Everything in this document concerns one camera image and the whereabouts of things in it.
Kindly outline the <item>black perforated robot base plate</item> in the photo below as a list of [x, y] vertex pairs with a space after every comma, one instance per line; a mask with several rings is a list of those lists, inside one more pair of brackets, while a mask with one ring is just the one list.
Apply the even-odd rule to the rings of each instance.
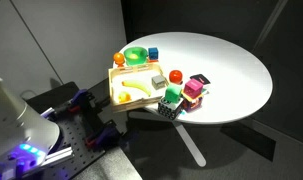
[[109, 104], [109, 98], [93, 99], [94, 107], [69, 112], [70, 100], [79, 91], [78, 86], [69, 82], [37, 95], [27, 103], [39, 113], [52, 108], [49, 120], [56, 123], [60, 135], [51, 154], [71, 151], [70, 156], [61, 155], [44, 169], [26, 176], [23, 180], [142, 180], [121, 147], [91, 149], [85, 139], [97, 132], [106, 122], [99, 118], [102, 108]]

